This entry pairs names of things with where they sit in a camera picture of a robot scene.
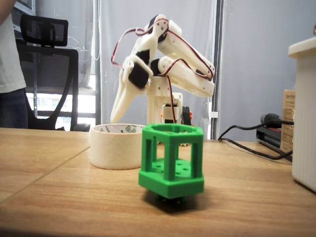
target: jeans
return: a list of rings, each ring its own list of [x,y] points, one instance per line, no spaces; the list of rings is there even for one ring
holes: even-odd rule
[[[0,94],[0,127],[28,128],[24,89]]]

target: wall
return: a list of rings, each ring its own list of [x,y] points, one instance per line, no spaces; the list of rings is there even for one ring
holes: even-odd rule
[[[36,15],[68,20],[68,48],[79,53],[79,86],[87,87],[90,77],[93,32],[93,1],[36,0]]]
[[[296,61],[288,58],[288,47],[311,38],[316,22],[315,0],[224,4],[219,133],[233,124],[257,125],[262,114],[282,115],[284,90],[294,88],[296,77]],[[240,130],[226,137],[256,138],[255,131]]]

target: white curtain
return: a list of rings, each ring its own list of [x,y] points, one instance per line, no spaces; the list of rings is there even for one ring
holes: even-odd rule
[[[111,65],[111,55],[121,34],[128,28],[144,27],[157,14],[164,14],[182,29],[182,36],[212,61],[213,0],[102,0],[100,1],[101,41],[101,122],[109,123],[119,83],[119,69]],[[116,61],[123,62],[136,42],[131,33],[121,41]],[[173,87],[184,95],[183,104],[193,112],[193,124],[207,134],[209,98],[200,98]],[[138,96],[120,122],[146,124],[147,98]]]

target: white container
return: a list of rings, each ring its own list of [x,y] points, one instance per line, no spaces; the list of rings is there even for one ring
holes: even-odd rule
[[[292,175],[316,191],[316,37],[290,46],[288,54],[297,59]]]
[[[142,125],[104,124],[91,131],[90,160],[103,169],[133,169],[141,166]]]

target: white shirt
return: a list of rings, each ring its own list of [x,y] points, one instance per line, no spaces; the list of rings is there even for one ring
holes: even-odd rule
[[[0,25],[0,93],[26,87],[16,49],[11,15]]]

